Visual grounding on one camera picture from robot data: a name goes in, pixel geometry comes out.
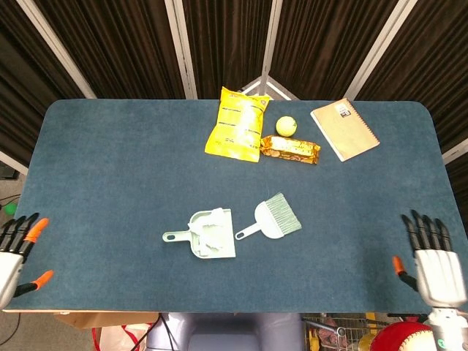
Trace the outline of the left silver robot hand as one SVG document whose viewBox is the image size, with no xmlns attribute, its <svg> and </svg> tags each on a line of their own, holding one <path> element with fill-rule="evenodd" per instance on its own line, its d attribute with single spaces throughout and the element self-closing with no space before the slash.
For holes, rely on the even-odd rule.
<svg viewBox="0 0 468 351">
<path fill-rule="evenodd" d="M 19 284 L 24 265 L 37 243 L 49 218 L 39 219 L 39 213 L 10 219 L 0 227 L 0 310 L 13 298 L 43 288 L 53 277 L 53 270 L 25 284 Z"/>
</svg>

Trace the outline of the brown cardboard box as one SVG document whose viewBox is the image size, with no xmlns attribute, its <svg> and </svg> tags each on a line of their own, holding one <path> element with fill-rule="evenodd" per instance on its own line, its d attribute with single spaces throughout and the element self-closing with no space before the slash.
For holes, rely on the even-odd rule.
<svg viewBox="0 0 468 351">
<path fill-rule="evenodd" d="M 54 317 L 77 329 L 102 328 L 117 325 L 151 323 L 159 317 L 158 312 L 67 312 Z"/>
</svg>

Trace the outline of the red and white baseball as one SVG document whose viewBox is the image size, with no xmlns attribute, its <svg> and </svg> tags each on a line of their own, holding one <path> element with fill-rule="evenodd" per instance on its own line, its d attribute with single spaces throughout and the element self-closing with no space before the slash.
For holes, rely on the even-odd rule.
<svg viewBox="0 0 468 351">
<path fill-rule="evenodd" d="M 418 322 L 396 322 L 382 329 L 370 351 L 437 351 L 432 330 Z"/>
</svg>

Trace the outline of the golden biscuit packet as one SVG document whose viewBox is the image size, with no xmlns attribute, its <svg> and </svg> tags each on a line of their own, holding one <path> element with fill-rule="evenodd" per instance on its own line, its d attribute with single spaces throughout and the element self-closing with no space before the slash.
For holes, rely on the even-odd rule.
<svg viewBox="0 0 468 351">
<path fill-rule="evenodd" d="M 269 135 L 261 139 L 260 151 L 266 156 L 316 165 L 321 147 L 306 140 Z"/>
</svg>

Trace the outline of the mint green dustpan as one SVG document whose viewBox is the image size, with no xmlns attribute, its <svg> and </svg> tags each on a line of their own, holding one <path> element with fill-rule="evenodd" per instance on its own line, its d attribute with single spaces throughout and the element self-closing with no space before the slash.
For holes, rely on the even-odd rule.
<svg viewBox="0 0 468 351">
<path fill-rule="evenodd" d="M 191 222 L 199 221 L 200 219 L 206 220 L 206 223 L 208 224 L 208 219 L 212 210 L 196 212 L 191 216 L 187 224 L 187 230 L 166 232 L 162 235 L 162 240 L 166 243 L 188 241 L 190 244 L 192 254 L 200 259 L 207 260 L 236 257 L 231 210 L 226 208 L 223 209 L 225 216 L 224 224 L 222 226 L 211 225 L 205 231 L 205 235 L 209 235 L 212 238 L 216 238 L 219 240 L 219 242 L 222 243 L 222 248 L 218 251 L 212 251 L 212 253 L 210 253 L 209 256 L 203 257 L 200 255 L 199 236 L 195 235 L 189 229 L 188 224 Z"/>
</svg>

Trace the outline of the yellow snack bag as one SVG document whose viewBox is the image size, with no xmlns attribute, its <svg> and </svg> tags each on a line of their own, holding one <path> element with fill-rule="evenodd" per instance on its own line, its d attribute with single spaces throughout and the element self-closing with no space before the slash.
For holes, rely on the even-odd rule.
<svg viewBox="0 0 468 351">
<path fill-rule="evenodd" d="M 216 124 L 205 152 L 246 162 L 260 159 L 263 117 L 271 98 L 222 88 Z"/>
</svg>

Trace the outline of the blue felt table mat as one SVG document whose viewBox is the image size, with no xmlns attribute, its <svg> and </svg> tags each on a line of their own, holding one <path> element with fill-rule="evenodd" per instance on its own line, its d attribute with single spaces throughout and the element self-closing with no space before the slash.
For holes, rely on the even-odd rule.
<svg viewBox="0 0 468 351">
<path fill-rule="evenodd" d="M 41 290 L 10 311 L 400 312 L 427 305 L 393 272 L 416 270 L 401 218 L 443 221 L 468 286 L 468 238 L 432 118 L 418 102 L 356 101 L 379 145 L 341 161 L 312 119 L 319 101 L 272 101 L 263 131 L 285 115 L 321 147 L 317 165 L 264 156 L 242 162 L 205 152 L 216 100 L 70 99 L 45 114 L 16 214 L 48 227 L 22 282 Z M 233 259 L 195 257 L 185 230 L 198 211 L 228 208 L 233 229 L 282 193 L 302 228 L 278 240 L 255 233 Z"/>
</svg>

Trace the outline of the red and white bag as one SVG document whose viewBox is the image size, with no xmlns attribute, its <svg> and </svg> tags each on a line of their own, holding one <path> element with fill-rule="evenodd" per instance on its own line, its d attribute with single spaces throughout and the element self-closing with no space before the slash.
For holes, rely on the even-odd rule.
<svg viewBox="0 0 468 351">
<path fill-rule="evenodd" d="M 130 351 L 150 326 L 145 323 L 92 328 L 94 351 Z"/>
</svg>

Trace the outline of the grey robot torso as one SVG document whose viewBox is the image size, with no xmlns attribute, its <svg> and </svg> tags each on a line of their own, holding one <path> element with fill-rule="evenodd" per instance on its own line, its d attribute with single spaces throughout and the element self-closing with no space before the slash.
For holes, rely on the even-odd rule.
<svg viewBox="0 0 468 351">
<path fill-rule="evenodd" d="M 145 351 L 304 351 L 297 313 L 168 313 Z"/>
</svg>

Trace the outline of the white partition foot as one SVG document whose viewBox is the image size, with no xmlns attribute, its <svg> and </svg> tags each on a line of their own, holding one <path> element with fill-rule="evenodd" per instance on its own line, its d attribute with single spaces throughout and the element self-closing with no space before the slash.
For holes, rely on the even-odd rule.
<svg viewBox="0 0 468 351">
<path fill-rule="evenodd" d="M 258 77 L 239 89 L 238 92 L 248 96 L 269 96 L 273 100 L 298 100 L 296 95 L 270 76 L 266 77 L 265 82 L 262 81 L 261 77 Z"/>
</svg>

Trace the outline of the yellow tennis ball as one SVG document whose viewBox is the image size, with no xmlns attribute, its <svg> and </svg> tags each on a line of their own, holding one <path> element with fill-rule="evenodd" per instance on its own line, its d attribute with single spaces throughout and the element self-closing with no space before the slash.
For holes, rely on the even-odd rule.
<svg viewBox="0 0 468 351">
<path fill-rule="evenodd" d="M 282 137 L 292 137 L 297 130 L 297 122 L 291 116 L 282 116 L 276 122 L 276 132 Z"/>
</svg>

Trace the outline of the mint green hand brush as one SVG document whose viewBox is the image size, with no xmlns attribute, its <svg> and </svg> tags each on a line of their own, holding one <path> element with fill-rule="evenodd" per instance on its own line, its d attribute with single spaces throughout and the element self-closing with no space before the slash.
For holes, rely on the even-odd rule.
<svg viewBox="0 0 468 351">
<path fill-rule="evenodd" d="M 254 224 L 235 234 L 236 240 L 243 240 L 259 231 L 267 238 L 280 239 L 302 228 L 281 192 L 258 204 L 254 218 Z"/>
</svg>

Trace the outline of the brown spiral notebook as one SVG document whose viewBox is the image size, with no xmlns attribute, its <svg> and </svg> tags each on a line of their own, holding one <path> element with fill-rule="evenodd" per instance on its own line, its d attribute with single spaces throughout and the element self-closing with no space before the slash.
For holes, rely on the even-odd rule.
<svg viewBox="0 0 468 351">
<path fill-rule="evenodd" d="M 311 117 L 341 162 L 380 144 L 347 98 L 314 109 Z"/>
</svg>

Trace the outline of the dark brown curtain panel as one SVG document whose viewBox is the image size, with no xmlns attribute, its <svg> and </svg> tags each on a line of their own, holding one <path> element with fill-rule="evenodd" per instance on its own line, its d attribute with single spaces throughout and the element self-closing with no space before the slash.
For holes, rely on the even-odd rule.
<svg viewBox="0 0 468 351">
<path fill-rule="evenodd" d="M 34 2 L 97 97 L 185 97 L 165 0 Z"/>
<path fill-rule="evenodd" d="M 83 97 L 16 0 L 0 0 L 0 151 L 29 166 L 50 105 Z"/>
<path fill-rule="evenodd" d="M 430 112 L 443 152 L 468 138 L 468 0 L 417 0 L 357 95 Z"/>
<path fill-rule="evenodd" d="M 272 0 L 182 0 L 197 97 L 261 76 Z"/>
<path fill-rule="evenodd" d="M 269 75 L 299 99 L 340 99 L 397 1 L 283 0 Z"/>
</svg>

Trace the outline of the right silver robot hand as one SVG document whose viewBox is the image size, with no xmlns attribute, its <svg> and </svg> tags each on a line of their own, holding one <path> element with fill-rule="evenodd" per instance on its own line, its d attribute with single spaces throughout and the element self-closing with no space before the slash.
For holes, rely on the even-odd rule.
<svg viewBox="0 0 468 351">
<path fill-rule="evenodd" d="M 419 293 L 433 308 L 456 309 L 468 301 L 458 255 L 453 251 L 449 230 L 438 218 L 411 210 L 401 215 L 407 231 L 417 276 L 407 273 L 400 257 L 392 257 L 397 277 Z"/>
</svg>

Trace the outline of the white partition post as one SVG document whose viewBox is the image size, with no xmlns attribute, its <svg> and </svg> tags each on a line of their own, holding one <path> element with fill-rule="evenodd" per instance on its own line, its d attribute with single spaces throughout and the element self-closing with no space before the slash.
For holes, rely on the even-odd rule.
<svg viewBox="0 0 468 351">
<path fill-rule="evenodd" d="M 393 11 L 385 21 L 363 63 L 345 91 L 344 98 L 354 100 L 357 97 L 417 3 L 418 0 L 398 0 L 396 2 Z"/>
<path fill-rule="evenodd" d="M 185 97 L 198 99 L 183 2 L 165 0 L 165 7 Z"/>
<path fill-rule="evenodd" d="M 282 11 L 283 0 L 272 0 L 271 14 L 268 22 L 268 31 L 265 42 L 265 51 L 263 57 L 262 80 L 266 81 L 271 70 L 273 53 L 276 44 L 276 36 L 279 27 L 279 19 Z"/>
<path fill-rule="evenodd" d="M 46 17 L 42 14 L 34 0 L 16 0 L 19 7 L 23 10 L 26 17 L 31 21 L 34 28 L 38 31 L 41 38 L 44 39 L 47 46 L 51 49 L 59 63 L 66 70 L 72 81 L 78 87 L 86 99 L 96 99 L 97 95 L 91 88 L 87 79 L 80 71 L 79 67 L 72 59 L 68 50 L 59 39 Z"/>
</svg>

